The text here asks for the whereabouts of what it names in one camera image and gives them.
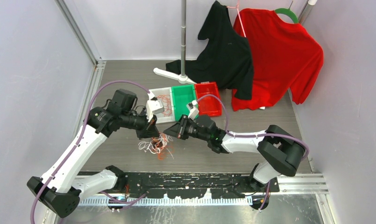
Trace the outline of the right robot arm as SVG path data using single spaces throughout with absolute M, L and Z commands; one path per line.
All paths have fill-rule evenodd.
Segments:
M 164 131 L 180 140 L 190 137 L 203 140 L 217 154 L 236 152 L 258 153 L 264 162 L 255 165 L 250 176 L 250 188 L 262 191 L 274 178 L 294 177 L 301 161 L 308 154 L 308 146 L 277 125 L 254 133 L 236 133 L 217 127 L 215 121 L 203 115 L 191 119 L 186 115 Z

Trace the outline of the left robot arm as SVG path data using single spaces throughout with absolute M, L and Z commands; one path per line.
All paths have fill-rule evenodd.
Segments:
M 135 130 L 139 139 L 159 136 L 156 115 L 164 112 L 164 107 L 152 92 L 148 96 L 141 112 L 134 110 L 137 95 L 124 89 L 116 90 L 105 106 L 91 109 L 80 133 L 57 162 L 41 177 L 32 176 L 27 182 L 39 201 L 60 218 L 66 218 L 82 200 L 94 194 L 125 190 L 127 176 L 113 165 L 80 181 L 76 176 L 95 150 L 120 128 Z

